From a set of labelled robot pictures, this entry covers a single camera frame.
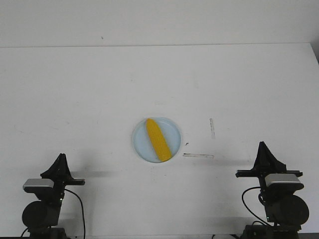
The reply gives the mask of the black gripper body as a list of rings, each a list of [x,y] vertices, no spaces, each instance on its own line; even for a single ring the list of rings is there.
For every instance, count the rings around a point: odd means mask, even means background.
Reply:
[[[237,178],[244,178],[244,177],[256,177],[260,181],[260,185],[262,187],[266,187],[265,177],[269,174],[295,174],[298,178],[303,175],[303,173],[299,170],[289,170],[286,171],[273,171],[269,168],[260,168],[259,171],[254,171],[253,169],[250,170],[237,170],[235,176]]]
[[[64,191],[66,186],[83,186],[85,185],[84,179],[74,179],[72,176],[65,176],[57,178],[54,181],[53,191],[58,199],[64,199]]]

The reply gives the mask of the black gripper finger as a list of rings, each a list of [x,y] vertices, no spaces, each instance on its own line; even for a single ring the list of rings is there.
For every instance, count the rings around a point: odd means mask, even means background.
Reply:
[[[254,171],[259,171],[263,166],[263,143],[263,141],[259,142],[257,156],[252,168]]]
[[[68,167],[66,154],[61,154],[61,175],[64,179],[73,179]]]
[[[287,167],[284,163],[276,159],[269,150],[265,142],[262,141],[262,165],[273,171],[286,171]]]
[[[58,170],[60,169],[60,161],[62,154],[60,153],[54,163],[45,172],[40,174],[41,178],[55,178]]]

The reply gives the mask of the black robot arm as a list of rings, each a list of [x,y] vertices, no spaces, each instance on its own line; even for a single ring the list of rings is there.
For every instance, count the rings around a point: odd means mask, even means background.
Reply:
[[[28,204],[22,212],[22,222],[30,239],[67,239],[64,228],[58,228],[58,221],[66,186],[83,186],[84,179],[72,177],[66,154],[60,153],[40,178],[27,179],[23,184],[26,193],[34,194],[37,200]]]
[[[237,178],[256,177],[259,202],[264,206],[266,219],[256,218],[246,225],[242,239],[297,239],[301,226],[309,219],[306,202],[295,195],[304,188],[299,170],[288,170],[271,153],[265,142],[259,143],[252,169],[237,170]]]

